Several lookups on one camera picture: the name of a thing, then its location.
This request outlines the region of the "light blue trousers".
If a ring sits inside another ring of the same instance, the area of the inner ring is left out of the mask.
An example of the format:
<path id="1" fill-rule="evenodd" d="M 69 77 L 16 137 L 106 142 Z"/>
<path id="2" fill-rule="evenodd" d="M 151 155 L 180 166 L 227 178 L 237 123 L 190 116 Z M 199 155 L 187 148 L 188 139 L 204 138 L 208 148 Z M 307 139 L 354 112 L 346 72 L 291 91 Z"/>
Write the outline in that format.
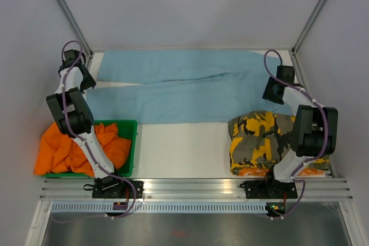
<path id="1" fill-rule="evenodd" d="M 141 124 L 227 122 L 265 110 L 291 108 L 262 95 L 279 65 L 245 50 L 108 51 L 86 101 L 97 120 L 134 119 Z"/>

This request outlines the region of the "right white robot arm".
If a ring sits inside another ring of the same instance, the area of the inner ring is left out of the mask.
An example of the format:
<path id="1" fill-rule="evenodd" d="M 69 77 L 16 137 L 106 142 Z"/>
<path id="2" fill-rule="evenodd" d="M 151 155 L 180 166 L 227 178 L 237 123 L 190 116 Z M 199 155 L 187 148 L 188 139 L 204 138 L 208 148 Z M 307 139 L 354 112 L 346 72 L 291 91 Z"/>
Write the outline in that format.
<path id="1" fill-rule="evenodd" d="M 263 99 L 288 104 L 295 115 L 290 150 L 273 167 L 274 177 L 263 182 L 263 192 L 271 198 L 284 190 L 283 183 L 292 183 L 304 168 L 317 159 L 331 155 L 336 148 L 338 110 L 325 107 L 295 84 L 292 66 L 279 65 L 276 75 L 269 77 Z"/>

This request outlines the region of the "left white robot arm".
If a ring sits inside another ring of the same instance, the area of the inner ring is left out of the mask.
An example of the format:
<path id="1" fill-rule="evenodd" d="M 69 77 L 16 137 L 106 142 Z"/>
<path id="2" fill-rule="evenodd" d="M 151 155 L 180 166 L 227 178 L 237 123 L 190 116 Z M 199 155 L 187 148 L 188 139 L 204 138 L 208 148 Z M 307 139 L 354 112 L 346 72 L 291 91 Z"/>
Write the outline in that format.
<path id="1" fill-rule="evenodd" d="M 120 198 L 126 185 L 99 144 L 92 112 L 83 97 L 85 90 L 96 86 L 84 59 L 80 51 L 62 51 L 61 80 L 57 91 L 47 96 L 46 102 L 59 131 L 73 139 L 90 163 L 95 177 L 93 192 Z"/>

